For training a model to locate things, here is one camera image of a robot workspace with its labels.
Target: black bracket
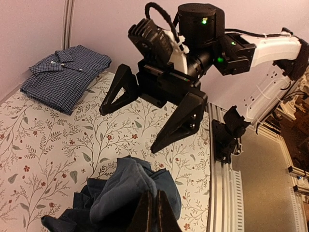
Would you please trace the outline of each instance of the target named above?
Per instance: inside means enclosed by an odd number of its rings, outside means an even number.
[[[151,67],[143,60],[139,62],[139,70],[135,77],[127,65],[121,64],[118,67],[99,109],[100,113],[102,115],[113,113],[138,97],[159,108],[162,108],[167,101],[177,105],[177,109],[152,144],[153,153],[197,133],[207,103],[207,95],[199,90],[200,82],[193,81],[190,76],[177,71],[163,72],[159,68]],[[122,87],[125,90],[124,94],[114,101]]]
[[[124,94],[113,102],[121,88],[124,88]],[[132,74],[130,67],[125,64],[119,65],[111,87],[99,109],[101,115],[111,114],[135,101],[139,97],[139,92],[136,77]]]
[[[282,31],[293,33],[287,28],[282,28]],[[301,43],[300,51],[295,60],[281,59],[274,61],[273,65],[278,65],[284,70],[283,75],[288,76],[292,81],[297,81],[302,77],[308,67],[309,59],[309,44],[303,39],[299,39]]]
[[[222,163],[231,163],[231,154],[239,145],[238,138],[245,133],[250,123],[244,121],[244,117],[238,114],[236,106],[232,106],[223,118],[225,124],[217,120],[211,122],[214,156]]]

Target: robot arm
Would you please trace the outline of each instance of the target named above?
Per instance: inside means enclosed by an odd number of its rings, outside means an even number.
[[[161,29],[150,19],[151,7],[162,14],[171,30]],[[129,39],[144,56],[138,63],[139,72],[135,77],[128,66],[118,67],[100,112],[112,113],[137,97],[159,108],[167,101],[177,105],[157,135],[151,147],[153,153],[198,131],[207,103],[199,80],[212,65],[222,75],[248,72],[266,61],[274,61],[277,68],[275,74],[270,73],[271,78],[265,77],[256,86],[247,100],[227,100],[234,101],[234,106],[224,116],[225,124],[213,122],[217,128],[214,133],[218,159],[222,162],[230,162],[229,155],[246,127],[261,122],[308,65],[309,45],[288,29],[271,35],[225,29],[223,10],[211,4],[179,6],[174,23],[152,2],[146,5],[145,14],[147,18],[128,31]],[[113,102],[121,88],[125,93]]]

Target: wires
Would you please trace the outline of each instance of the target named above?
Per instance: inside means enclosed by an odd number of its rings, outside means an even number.
[[[162,15],[162,17],[165,19],[165,21],[169,24],[170,29],[171,29],[171,31],[174,35],[176,43],[179,43],[180,40],[179,40],[178,34],[176,32],[176,28],[175,28],[174,24],[172,23],[172,20],[171,20],[169,14],[161,6],[159,6],[155,2],[150,2],[150,3],[146,4],[146,6],[145,6],[145,15],[146,15],[146,18],[148,18],[148,19],[150,19],[150,15],[149,15],[150,8],[156,9]]]
[[[301,91],[301,90],[298,90],[298,91],[295,91],[295,92],[293,92],[293,93],[288,94],[288,95],[285,96],[285,98],[283,98],[282,100],[287,100],[287,99],[292,98],[292,97],[297,96],[297,95],[304,95],[304,96],[307,96],[307,97],[308,97],[308,94],[307,94],[307,93],[305,93],[305,92],[303,92],[303,91]]]
[[[246,34],[246,35],[250,35],[250,36],[254,36],[254,37],[259,37],[259,38],[265,38],[265,37],[279,37],[279,36],[293,36],[291,34],[281,34],[281,33],[277,33],[277,34],[256,34],[256,33],[252,33],[252,32],[248,32],[245,30],[239,30],[239,29],[225,29],[225,31],[227,32],[238,32],[241,34]]]
[[[287,88],[281,88],[280,90],[288,90],[291,87],[292,82],[290,81],[289,86]]]

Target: floor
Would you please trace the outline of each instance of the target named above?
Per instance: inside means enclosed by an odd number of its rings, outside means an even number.
[[[197,134],[152,154],[150,145],[175,110],[138,99],[107,116],[98,108],[113,74],[90,85],[71,116],[17,92],[0,106],[0,232],[46,232],[40,218],[72,207],[88,178],[108,179],[116,159],[132,155],[167,168],[182,198],[183,231],[207,226],[210,140],[204,114]]]
[[[243,153],[232,157],[241,172],[246,232],[295,232],[291,178],[278,139],[247,129]]]

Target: green led light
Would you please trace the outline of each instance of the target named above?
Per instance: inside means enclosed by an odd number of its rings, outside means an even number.
[[[224,59],[223,59],[222,57],[218,57],[217,61],[218,61],[219,63],[222,63],[222,62],[224,62]]]
[[[208,18],[203,18],[202,19],[202,24],[204,24],[204,25],[207,24],[207,20],[208,20]]]

